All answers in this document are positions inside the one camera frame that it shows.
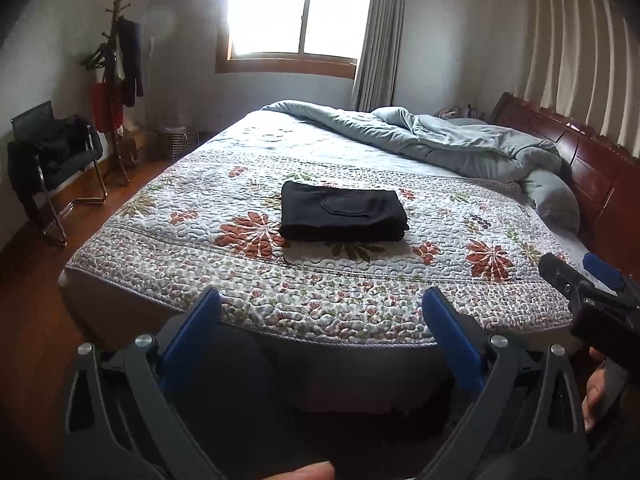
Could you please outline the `person's left hand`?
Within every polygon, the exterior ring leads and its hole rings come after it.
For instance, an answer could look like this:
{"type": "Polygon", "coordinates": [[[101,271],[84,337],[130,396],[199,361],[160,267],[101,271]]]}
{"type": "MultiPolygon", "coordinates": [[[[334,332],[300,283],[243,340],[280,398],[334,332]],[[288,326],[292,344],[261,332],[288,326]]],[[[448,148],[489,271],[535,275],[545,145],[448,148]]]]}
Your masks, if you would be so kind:
{"type": "Polygon", "coordinates": [[[330,462],[314,463],[292,471],[274,474],[265,480],[334,480],[335,469],[330,462]]]}

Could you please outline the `person's right hand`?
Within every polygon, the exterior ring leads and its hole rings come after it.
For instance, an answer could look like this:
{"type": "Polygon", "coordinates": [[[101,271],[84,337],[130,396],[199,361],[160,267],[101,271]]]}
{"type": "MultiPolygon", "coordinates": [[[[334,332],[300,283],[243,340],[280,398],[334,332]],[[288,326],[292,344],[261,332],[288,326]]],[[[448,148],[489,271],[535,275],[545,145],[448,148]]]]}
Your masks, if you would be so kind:
{"type": "Polygon", "coordinates": [[[599,404],[605,394],[606,357],[595,348],[589,349],[589,355],[598,362],[598,367],[587,380],[586,394],[582,399],[585,432],[589,432],[596,424],[599,418],[599,404]]]}

